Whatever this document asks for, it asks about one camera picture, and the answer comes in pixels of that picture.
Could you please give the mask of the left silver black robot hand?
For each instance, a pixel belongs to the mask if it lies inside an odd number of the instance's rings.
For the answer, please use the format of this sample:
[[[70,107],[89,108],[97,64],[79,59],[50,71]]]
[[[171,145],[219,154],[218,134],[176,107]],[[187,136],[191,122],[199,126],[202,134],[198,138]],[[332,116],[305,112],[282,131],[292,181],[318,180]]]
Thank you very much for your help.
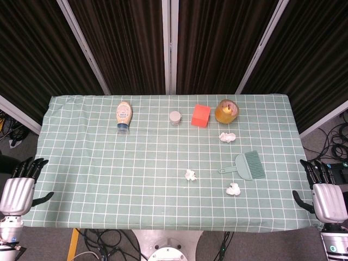
[[[1,213],[5,216],[22,216],[31,208],[50,200],[54,192],[34,199],[35,185],[41,170],[48,163],[43,158],[29,157],[25,161],[1,155],[1,175],[8,178],[1,191]]]

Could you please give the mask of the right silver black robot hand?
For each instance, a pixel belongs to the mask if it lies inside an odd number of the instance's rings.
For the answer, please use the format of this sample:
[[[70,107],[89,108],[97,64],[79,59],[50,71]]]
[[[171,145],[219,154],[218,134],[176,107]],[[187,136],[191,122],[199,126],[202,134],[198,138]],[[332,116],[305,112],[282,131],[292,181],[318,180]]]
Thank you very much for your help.
[[[303,159],[300,160],[300,164],[306,172],[313,203],[302,201],[298,192],[294,190],[292,194],[297,205],[315,214],[322,223],[343,223],[347,220],[343,192],[336,184],[331,166],[318,160],[312,164]]]

